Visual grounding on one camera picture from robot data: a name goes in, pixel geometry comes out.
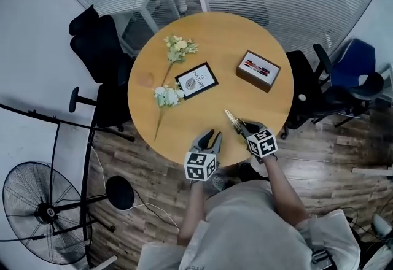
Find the yellow artificial flower sprig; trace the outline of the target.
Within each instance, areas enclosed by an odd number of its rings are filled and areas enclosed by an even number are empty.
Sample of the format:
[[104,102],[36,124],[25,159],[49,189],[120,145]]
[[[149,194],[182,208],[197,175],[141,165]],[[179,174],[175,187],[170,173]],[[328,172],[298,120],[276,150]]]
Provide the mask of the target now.
[[191,39],[183,39],[182,37],[171,35],[163,40],[167,47],[169,67],[161,83],[162,86],[165,84],[166,78],[174,64],[183,63],[186,55],[195,54],[198,51],[198,44]]

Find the blue chair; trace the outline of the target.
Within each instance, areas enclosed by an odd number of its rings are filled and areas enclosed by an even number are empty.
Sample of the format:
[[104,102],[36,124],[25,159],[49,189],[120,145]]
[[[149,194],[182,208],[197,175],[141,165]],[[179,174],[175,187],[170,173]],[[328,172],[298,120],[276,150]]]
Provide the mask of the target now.
[[352,97],[371,101],[383,90],[384,79],[376,72],[375,48],[360,40],[350,40],[333,62],[330,85],[344,88]]

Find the brown wooden box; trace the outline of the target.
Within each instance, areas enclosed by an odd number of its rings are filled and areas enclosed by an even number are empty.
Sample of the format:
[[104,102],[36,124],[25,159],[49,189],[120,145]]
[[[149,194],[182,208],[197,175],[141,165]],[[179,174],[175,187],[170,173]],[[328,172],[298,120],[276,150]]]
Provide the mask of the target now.
[[[249,60],[254,64],[269,70],[268,76],[259,74],[258,72],[248,68],[244,63]],[[272,63],[270,60],[247,50],[239,65],[236,67],[236,76],[255,86],[256,88],[269,93],[276,78],[280,73],[281,67]]]

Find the person's grey shoe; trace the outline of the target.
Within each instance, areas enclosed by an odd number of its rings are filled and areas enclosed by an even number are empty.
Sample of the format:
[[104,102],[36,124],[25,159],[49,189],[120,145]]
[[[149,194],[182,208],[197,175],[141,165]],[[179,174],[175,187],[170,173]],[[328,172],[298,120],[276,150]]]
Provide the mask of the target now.
[[210,179],[211,185],[218,191],[224,191],[227,187],[228,178],[225,174],[215,172]]

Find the whiteboard on black stand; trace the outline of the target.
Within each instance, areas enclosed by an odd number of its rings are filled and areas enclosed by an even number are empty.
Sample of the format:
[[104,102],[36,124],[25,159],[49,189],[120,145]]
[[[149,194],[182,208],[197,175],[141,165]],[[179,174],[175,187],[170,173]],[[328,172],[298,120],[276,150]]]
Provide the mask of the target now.
[[24,161],[54,163],[55,169],[68,178],[81,194],[87,193],[87,145],[102,135],[130,144],[133,138],[113,129],[92,131],[70,122],[50,123],[43,115],[0,105],[0,238],[13,238],[3,207],[2,187],[8,172]]

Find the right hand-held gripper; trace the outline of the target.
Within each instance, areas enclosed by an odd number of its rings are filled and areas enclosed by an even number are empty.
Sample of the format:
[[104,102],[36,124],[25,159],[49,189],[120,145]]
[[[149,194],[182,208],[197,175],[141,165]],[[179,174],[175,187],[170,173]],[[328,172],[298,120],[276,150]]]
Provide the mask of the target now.
[[257,161],[262,161],[264,157],[278,151],[275,135],[262,123],[242,121],[236,125],[236,132],[243,138]]

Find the white artificial flower sprig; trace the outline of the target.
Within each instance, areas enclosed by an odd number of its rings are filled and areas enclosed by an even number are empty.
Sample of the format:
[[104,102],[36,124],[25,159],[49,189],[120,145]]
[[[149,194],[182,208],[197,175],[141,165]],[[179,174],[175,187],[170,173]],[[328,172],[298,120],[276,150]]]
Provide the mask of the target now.
[[158,116],[157,127],[155,130],[154,140],[156,140],[157,138],[158,130],[167,109],[179,105],[184,100],[184,97],[185,93],[178,83],[175,83],[173,87],[163,85],[155,89],[154,98],[156,99],[160,112]]

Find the black office chair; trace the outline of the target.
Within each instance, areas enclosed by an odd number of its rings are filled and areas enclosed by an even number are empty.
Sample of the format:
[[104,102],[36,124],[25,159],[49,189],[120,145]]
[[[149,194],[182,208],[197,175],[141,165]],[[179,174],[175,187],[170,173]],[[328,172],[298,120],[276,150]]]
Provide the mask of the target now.
[[123,124],[131,120],[127,92],[134,58],[122,50],[114,19],[110,15],[100,17],[90,6],[70,22],[69,33],[72,51],[99,84],[95,100],[79,95],[79,87],[75,87],[69,112],[75,111],[78,102],[94,106],[93,121],[99,130],[133,142],[133,136],[122,132]]
[[346,111],[355,116],[360,115],[368,109],[367,103],[381,91],[383,79],[375,72],[358,87],[331,86],[322,91],[319,83],[322,71],[329,74],[333,66],[322,45],[313,44],[313,49],[319,58],[315,71],[303,52],[297,50],[286,53],[294,80],[294,95],[280,135],[283,140],[287,138],[290,129],[298,129],[310,118],[317,123],[329,115]]

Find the person's left forearm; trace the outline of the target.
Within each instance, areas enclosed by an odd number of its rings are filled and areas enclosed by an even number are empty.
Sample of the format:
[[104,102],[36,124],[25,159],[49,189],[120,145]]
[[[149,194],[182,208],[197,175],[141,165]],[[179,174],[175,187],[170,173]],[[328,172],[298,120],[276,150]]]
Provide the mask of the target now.
[[199,222],[205,220],[204,184],[202,181],[192,183],[187,208],[177,235],[177,245],[188,246]]

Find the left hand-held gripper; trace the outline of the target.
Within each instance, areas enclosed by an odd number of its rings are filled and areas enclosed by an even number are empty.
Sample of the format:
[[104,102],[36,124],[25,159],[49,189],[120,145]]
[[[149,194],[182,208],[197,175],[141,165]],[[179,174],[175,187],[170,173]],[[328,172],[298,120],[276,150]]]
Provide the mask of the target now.
[[222,143],[222,133],[218,132],[208,151],[208,144],[214,130],[204,131],[192,142],[192,148],[184,159],[185,177],[188,180],[208,181],[219,167],[218,155]]

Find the person's right forearm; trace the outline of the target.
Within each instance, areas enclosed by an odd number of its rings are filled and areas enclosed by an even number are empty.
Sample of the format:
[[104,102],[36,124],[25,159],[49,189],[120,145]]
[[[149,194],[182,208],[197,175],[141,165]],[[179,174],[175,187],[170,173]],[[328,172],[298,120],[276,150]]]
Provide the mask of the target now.
[[270,180],[271,192],[279,216],[292,226],[307,220],[309,215],[301,199],[287,180],[275,157],[268,155],[262,159]]

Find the white low cabinet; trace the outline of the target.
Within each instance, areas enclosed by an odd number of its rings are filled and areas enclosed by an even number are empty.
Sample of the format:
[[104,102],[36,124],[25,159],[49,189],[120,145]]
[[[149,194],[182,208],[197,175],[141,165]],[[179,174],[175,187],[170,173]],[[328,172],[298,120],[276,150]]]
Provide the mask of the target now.
[[111,264],[113,264],[115,261],[117,261],[118,257],[116,255],[111,256],[110,258],[106,259],[99,265],[90,268],[89,270],[105,270],[107,267],[109,267]]

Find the person's grey shirt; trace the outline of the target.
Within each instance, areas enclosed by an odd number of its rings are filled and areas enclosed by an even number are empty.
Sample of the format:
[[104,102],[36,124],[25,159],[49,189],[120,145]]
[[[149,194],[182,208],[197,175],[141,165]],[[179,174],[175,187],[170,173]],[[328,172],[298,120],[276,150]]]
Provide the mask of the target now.
[[146,244],[137,270],[317,270],[317,249],[337,270],[358,269],[360,248],[342,210],[291,226],[266,186],[253,180],[212,196],[188,246]]

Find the black picture frame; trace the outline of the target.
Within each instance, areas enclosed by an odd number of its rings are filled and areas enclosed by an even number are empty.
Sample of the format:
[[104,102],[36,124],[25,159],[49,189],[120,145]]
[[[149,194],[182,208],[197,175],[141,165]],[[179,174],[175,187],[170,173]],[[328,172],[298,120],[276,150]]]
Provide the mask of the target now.
[[219,84],[207,62],[179,74],[175,77],[175,81],[184,93],[184,100],[188,100]]

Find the red and black marker pen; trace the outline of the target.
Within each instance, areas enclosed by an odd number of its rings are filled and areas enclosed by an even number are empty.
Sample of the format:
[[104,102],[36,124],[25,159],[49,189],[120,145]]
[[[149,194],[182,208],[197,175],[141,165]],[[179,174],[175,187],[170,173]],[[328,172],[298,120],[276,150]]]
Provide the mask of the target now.
[[269,73],[269,70],[265,69],[264,67],[260,67],[260,66],[254,64],[253,62],[251,62],[251,61],[249,61],[249,60],[247,60],[247,61],[244,63],[244,65],[247,66],[247,67],[253,68],[253,69],[256,70],[256,71],[267,72],[267,73]]
[[268,76],[268,74],[269,73],[267,73],[267,72],[260,72],[260,71],[256,71],[256,72],[258,72],[259,74],[261,74],[261,75],[264,75],[264,76]]

